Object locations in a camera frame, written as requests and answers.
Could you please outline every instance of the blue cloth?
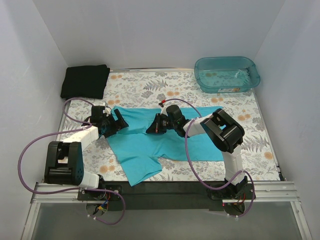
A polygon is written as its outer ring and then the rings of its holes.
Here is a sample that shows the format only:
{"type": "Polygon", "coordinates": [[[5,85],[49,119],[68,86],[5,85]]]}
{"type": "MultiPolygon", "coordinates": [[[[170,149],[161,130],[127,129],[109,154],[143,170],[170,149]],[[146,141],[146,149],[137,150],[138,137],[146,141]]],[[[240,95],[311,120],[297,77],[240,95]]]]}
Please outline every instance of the blue cloth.
{"type": "MultiPolygon", "coordinates": [[[[198,107],[202,116],[214,112],[218,106],[198,107]]],[[[119,109],[129,127],[107,138],[131,186],[134,186],[161,172],[158,157],[187,161],[185,138],[178,136],[175,130],[165,134],[146,134],[160,108],[122,108],[119,109]]],[[[191,107],[181,108],[186,119],[198,117],[191,107]]],[[[222,153],[212,143],[207,134],[188,138],[189,155],[192,161],[222,161],[222,153]]]]}

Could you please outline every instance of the white wall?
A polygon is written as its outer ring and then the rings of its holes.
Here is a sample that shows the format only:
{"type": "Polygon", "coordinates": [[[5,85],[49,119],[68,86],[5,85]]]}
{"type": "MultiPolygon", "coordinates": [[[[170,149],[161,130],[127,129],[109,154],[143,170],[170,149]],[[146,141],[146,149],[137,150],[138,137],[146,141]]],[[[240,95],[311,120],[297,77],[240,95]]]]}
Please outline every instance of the white wall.
{"type": "Polygon", "coordinates": [[[263,118],[314,239],[320,238],[319,9],[319,0],[286,0],[254,59],[263,118]]]}
{"type": "Polygon", "coordinates": [[[253,59],[284,0],[33,0],[69,66],[193,68],[253,59]]]}
{"type": "MultiPolygon", "coordinates": [[[[32,194],[17,174],[28,142],[58,129],[67,64],[32,0],[0,0],[0,239],[20,239],[32,194]]],[[[49,141],[23,159],[29,186],[42,179],[49,141]]]]}

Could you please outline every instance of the glass panel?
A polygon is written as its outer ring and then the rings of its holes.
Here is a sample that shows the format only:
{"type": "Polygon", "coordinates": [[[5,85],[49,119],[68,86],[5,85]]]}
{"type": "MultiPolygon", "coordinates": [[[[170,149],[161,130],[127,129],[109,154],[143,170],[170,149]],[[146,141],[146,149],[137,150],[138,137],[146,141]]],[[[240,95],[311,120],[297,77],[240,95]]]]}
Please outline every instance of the glass panel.
{"type": "MultiPolygon", "coordinates": [[[[102,218],[114,221],[120,212],[102,218]]],[[[290,239],[301,235],[290,202],[255,202],[251,212],[235,219],[204,209],[128,210],[108,226],[87,217],[84,203],[42,203],[33,240],[56,239],[290,239]]]]}

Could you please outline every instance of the black towel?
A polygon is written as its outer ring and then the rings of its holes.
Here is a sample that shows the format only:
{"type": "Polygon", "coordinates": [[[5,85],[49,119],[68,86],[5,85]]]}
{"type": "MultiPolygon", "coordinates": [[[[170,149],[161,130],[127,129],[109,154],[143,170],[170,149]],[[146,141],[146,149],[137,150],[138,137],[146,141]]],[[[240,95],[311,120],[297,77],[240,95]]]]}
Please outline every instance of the black towel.
{"type": "Polygon", "coordinates": [[[110,68],[107,65],[74,66],[66,69],[61,98],[84,97],[102,99],[110,68]]]}

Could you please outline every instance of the work surface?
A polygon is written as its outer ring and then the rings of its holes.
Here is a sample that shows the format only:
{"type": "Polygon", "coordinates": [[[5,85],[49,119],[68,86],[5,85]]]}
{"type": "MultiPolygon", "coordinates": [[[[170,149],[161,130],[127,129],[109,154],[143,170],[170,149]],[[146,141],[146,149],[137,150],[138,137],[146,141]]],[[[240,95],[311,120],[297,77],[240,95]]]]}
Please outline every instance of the work surface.
{"type": "MultiPolygon", "coordinates": [[[[89,99],[94,105],[121,106],[124,108],[157,108],[163,99],[181,98],[196,107],[222,106],[238,121],[245,131],[241,156],[243,168],[255,181],[280,180],[276,162],[268,140],[266,128],[260,114],[257,100],[252,91],[244,93],[209,94],[201,91],[192,71],[182,72],[111,72],[102,100],[89,99]]],[[[179,107],[188,107],[183,102],[168,102],[179,107]]],[[[79,100],[72,100],[68,114],[78,120],[91,115],[91,106],[79,100]]],[[[70,119],[62,122],[64,131],[80,128],[70,119]]],[[[60,140],[72,135],[63,134],[60,140]]],[[[84,167],[87,171],[100,174],[106,181],[127,181],[122,167],[101,137],[83,152],[84,167]]],[[[162,172],[149,178],[150,181],[197,181],[187,161],[159,158],[162,172]]],[[[223,161],[196,161],[193,166],[205,181],[221,181],[225,177],[223,161]]]]}

